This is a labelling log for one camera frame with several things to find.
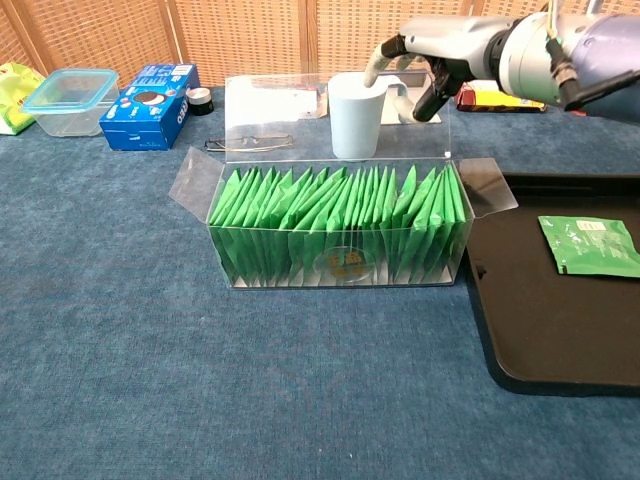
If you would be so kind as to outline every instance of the transparent acrylic container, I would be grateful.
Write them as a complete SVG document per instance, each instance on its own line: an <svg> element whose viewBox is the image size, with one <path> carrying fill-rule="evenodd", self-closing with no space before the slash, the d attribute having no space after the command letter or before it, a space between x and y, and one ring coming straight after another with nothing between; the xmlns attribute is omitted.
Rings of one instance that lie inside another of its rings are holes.
<svg viewBox="0 0 640 480"><path fill-rule="evenodd" d="M118 75L107 69L56 70L27 98L22 111L54 137L94 136L118 98Z"/></svg>
<svg viewBox="0 0 640 480"><path fill-rule="evenodd" d="M451 167L459 188L463 221L423 228L363 227L350 230L224 227L212 224L229 177L259 167L298 178L311 168L347 174L376 168L396 172L397 189L416 168L417 179ZM297 160L223 163L193 147L170 196L191 211L209 231L218 260L232 288L330 288L449 285L455 281L473 221L517 207L491 158Z"/></svg>
<svg viewBox="0 0 640 480"><path fill-rule="evenodd" d="M414 102L428 85L429 77L421 72L389 73L400 77ZM189 149L169 195L206 225L232 288L453 283L474 219L517 206L495 160L451 160L449 104L432 122L402 123L393 107L397 92L392 89L385 98L373 157L337 159L331 145L329 78L295 74L227 79L225 138L208 139L206 153ZM262 228L212 223L229 178L256 167L263 175L270 170L291 172L294 180L307 169L314 175L327 169L328 176L340 169L349 175L376 167L382 173L386 168L395 172L396 195L412 168L421 182L432 170L449 167L448 178L454 179L464 214L452 221L408 223L405 228L393 221L372 221L368 226L364 222L348 230L330 229L328 222L325 228L303 228L307 223L296 218L296 227L280 229L282 223L276 227L278 218L272 217L269 228L264 223Z"/></svg>

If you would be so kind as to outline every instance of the box flap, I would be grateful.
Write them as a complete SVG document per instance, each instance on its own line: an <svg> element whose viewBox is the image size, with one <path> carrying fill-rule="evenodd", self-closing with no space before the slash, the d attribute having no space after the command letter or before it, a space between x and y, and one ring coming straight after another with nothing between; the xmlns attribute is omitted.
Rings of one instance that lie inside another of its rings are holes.
<svg viewBox="0 0 640 480"><path fill-rule="evenodd" d="M476 218L518 207L495 159L458 160L456 166Z"/></svg>
<svg viewBox="0 0 640 480"><path fill-rule="evenodd" d="M189 147L169 196L202 223L206 223L223 170L223 162Z"/></svg>

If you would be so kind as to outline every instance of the plastic food container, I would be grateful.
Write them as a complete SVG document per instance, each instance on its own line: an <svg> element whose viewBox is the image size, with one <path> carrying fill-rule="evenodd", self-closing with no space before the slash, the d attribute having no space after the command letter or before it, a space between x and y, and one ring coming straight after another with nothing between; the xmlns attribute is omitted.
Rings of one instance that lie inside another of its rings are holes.
<svg viewBox="0 0 640 480"><path fill-rule="evenodd" d="M93 136L102 132L100 117L118 98L118 74L107 69L61 69L25 101L31 114L54 137Z"/></svg>

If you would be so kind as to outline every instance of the oreo box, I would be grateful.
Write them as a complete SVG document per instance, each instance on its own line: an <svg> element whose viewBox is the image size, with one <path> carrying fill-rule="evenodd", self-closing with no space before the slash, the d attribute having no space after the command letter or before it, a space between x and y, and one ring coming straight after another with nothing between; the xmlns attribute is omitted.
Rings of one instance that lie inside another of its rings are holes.
<svg viewBox="0 0 640 480"><path fill-rule="evenodd" d="M100 118L113 150L169 150L189 116L195 65L147 65Z"/></svg>

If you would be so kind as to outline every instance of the woven wall panel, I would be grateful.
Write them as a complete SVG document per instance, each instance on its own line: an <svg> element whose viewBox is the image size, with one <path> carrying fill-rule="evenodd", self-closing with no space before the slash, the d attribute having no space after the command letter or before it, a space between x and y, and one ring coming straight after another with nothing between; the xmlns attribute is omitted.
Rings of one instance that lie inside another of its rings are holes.
<svg viewBox="0 0 640 480"><path fill-rule="evenodd" d="M9 18L0 8L0 65L6 62L17 62L22 65L33 67L27 51L13 27L9 23Z"/></svg>
<svg viewBox="0 0 640 480"><path fill-rule="evenodd" d="M539 11L547 0L485 0L483 15L523 16ZM580 15L585 12L588 0L565 0L562 13ZM602 13L640 14L640 2L636 0L605 0Z"/></svg>
<svg viewBox="0 0 640 480"><path fill-rule="evenodd" d="M55 68L112 68L124 86L147 63L173 62L156 0L20 1Z"/></svg>
<svg viewBox="0 0 640 480"><path fill-rule="evenodd" d="M416 15L456 15L454 0L317 0L318 68L361 70L378 43Z"/></svg>
<svg viewBox="0 0 640 480"><path fill-rule="evenodd" d="M640 2L637 0L605 0L602 5L602 12L640 15Z"/></svg>
<svg viewBox="0 0 640 480"><path fill-rule="evenodd" d="M175 0L201 83L238 74L298 73L298 0Z"/></svg>

